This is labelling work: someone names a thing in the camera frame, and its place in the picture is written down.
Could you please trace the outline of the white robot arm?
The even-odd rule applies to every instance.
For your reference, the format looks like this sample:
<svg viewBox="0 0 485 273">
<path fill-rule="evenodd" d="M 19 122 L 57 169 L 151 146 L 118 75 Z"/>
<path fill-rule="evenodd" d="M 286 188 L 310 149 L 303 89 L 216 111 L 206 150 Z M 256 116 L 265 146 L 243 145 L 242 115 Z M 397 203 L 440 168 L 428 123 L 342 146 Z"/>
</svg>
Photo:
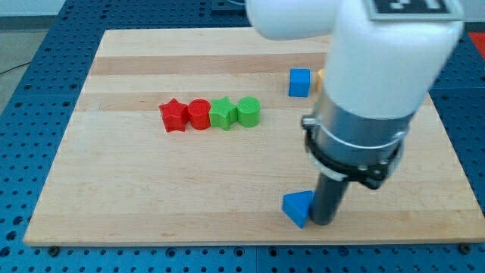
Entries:
<svg viewBox="0 0 485 273">
<path fill-rule="evenodd" d="M 323 182 L 378 188 L 462 34 L 461 3 L 254 0 L 246 13 L 267 39 L 331 35 L 321 94 L 302 118 L 305 148 Z"/>
</svg>

